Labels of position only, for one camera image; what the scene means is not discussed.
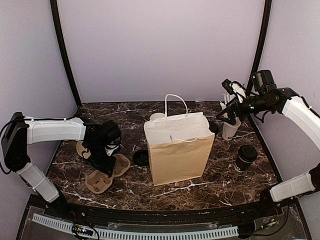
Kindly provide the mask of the brown paper bag white handles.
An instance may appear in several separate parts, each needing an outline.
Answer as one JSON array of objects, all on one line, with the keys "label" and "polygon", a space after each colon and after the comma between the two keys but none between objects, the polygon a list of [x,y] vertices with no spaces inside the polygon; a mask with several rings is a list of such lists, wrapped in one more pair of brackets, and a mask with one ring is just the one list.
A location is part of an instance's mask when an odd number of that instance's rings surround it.
[{"label": "brown paper bag white handles", "polygon": [[185,111],[151,119],[143,126],[154,186],[199,178],[206,168],[215,134],[202,112]]}]

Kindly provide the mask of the black cup lid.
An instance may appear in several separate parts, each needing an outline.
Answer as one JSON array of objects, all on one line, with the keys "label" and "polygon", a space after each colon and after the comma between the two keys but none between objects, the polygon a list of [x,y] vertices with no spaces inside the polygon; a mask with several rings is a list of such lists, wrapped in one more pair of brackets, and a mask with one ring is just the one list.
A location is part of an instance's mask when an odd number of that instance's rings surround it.
[{"label": "black cup lid", "polygon": [[242,145],[238,149],[238,156],[244,162],[252,163],[257,159],[258,153],[257,153],[257,150],[252,145],[246,144],[246,145]]},{"label": "black cup lid", "polygon": [[209,121],[208,123],[209,123],[209,130],[214,134],[218,134],[219,126],[213,121]]}]

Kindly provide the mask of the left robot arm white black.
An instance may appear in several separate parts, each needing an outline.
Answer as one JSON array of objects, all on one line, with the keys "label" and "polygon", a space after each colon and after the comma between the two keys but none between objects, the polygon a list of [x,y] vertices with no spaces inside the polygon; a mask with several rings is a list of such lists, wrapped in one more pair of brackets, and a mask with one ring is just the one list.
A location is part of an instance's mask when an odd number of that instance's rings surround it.
[{"label": "left robot arm white black", "polygon": [[98,124],[85,116],[67,118],[35,118],[22,112],[12,115],[0,131],[4,165],[8,175],[17,173],[37,192],[60,218],[67,218],[70,206],[63,201],[58,188],[35,165],[27,153],[27,146],[54,141],[81,141],[89,151],[89,163],[96,170],[111,176],[116,164],[115,153],[120,149],[122,133],[113,121]]}]

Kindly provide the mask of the single black paper cup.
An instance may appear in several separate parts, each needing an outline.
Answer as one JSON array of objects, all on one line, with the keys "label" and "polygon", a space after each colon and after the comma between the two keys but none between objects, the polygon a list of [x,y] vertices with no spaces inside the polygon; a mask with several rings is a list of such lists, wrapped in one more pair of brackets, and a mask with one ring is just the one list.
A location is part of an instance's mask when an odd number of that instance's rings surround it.
[{"label": "single black paper cup", "polygon": [[234,168],[237,172],[245,172],[250,165],[255,161],[255,159],[242,159],[239,155],[236,157],[234,162]]}]

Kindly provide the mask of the white cup holding straws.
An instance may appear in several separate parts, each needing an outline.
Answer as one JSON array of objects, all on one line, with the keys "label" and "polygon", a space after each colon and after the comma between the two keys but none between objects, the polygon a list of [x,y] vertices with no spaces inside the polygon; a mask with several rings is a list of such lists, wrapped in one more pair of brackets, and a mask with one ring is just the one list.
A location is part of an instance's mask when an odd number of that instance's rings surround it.
[{"label": "white cup holding straws", "polygon": [[231,141],[240,126],[241,126],[241,121],[239,120],[236,122],[235,125],[231,125],[227,122],[224,122],[223,128],[222,128],[222,138],[226,141]]}]

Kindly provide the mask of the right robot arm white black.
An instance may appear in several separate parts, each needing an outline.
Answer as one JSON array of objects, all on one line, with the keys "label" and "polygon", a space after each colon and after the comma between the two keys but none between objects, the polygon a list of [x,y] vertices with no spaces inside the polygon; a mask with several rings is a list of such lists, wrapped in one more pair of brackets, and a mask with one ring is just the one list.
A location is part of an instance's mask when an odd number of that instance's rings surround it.
[{"label": "right robot arm white black", "polygon": [[[246,90],[239,82],[225,79],[222,87],[235,97],[217,114],[220,121],[235,125],[248,115],[262,112],[284,115],[298,126],[316,147],[320,146],[320,116],[300,96],[289,87],[278,88],[270,70],[260,70],[251,74],[254,92]],[[255,205],[255,213],[266,217],[275,208],[276,202],[309,195],[320,190],[320,167],[278,183],[262,192],[263,200]]]}]

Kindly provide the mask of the stack of black paper cups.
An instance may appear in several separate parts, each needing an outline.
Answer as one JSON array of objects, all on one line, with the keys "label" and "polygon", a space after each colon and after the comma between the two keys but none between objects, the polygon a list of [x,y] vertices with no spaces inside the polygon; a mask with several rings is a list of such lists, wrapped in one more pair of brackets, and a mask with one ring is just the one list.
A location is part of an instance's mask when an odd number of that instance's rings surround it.
[{"label": "stack of black paper cups", "polygon": [[156,113],[153,113],[149,120],[150,121],[158,121],[158,120],[162,120],[166,115],[162,112],[156,112]]}]

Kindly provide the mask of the stack of black cup lids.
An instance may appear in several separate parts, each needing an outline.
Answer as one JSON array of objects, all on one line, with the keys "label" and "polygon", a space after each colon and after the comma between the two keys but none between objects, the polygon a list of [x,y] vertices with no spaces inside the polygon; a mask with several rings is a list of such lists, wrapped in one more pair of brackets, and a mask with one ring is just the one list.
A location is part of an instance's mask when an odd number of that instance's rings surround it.
[{"label": "stack of black cup lids", "polygon": [[148,166],[149,165],[149,152],[146,149],[141,149],[136,151],[132,156],[133,162],[140,166]]}]

